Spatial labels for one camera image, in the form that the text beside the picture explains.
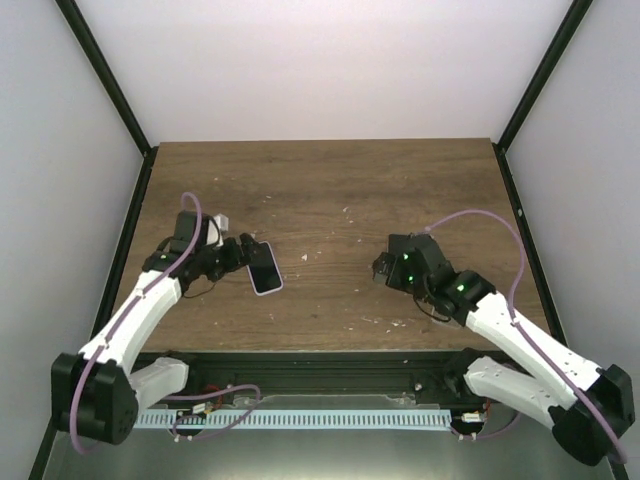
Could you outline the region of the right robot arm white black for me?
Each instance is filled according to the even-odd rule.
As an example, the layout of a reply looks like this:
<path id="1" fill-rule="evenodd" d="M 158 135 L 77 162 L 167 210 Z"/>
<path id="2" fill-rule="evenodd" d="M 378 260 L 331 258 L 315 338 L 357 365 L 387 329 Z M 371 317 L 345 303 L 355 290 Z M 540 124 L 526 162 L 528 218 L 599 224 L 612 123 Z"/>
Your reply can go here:
<path id="1" fill-rule="evenodd" d="M 503 366 L 465 350 L 444 378 L 447 396 L 486 397 L 550 429 L 577 461 L 625 462 L 620 439 L 635 421 L 632 381 L 616 364 L 604 368 L 570 350 L 518 312 L 493 284 L 457 271 L 428 234 L 392 234 L 372 264 L 375 282 L 408 294 L 429 316 L 480 335 L 517 364 Z"/>

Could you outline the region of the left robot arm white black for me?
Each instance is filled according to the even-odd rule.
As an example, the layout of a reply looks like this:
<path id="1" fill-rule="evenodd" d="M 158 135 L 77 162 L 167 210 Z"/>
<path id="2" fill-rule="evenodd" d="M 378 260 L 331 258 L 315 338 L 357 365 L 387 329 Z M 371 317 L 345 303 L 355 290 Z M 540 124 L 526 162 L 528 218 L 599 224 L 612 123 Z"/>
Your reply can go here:
<path id="1" fill-rule="evenodd" d="M 228 238 L 227 230 L 222 214 L 180 212 L 173 234 L 145 259 L 133 290 L 107 324 L 78 353 L 56 358 L 52 417 L 78 451 L 87 450 L 82 438 L 121 444 L 139 414 L 163 400 L 191 404 L 203 395 L 203 377 L 183 360 L 159 357 L 140 370 L 134 364 L 194 281 L 216 283 L 257 259 L 260 245 L 250 234 Z"/>

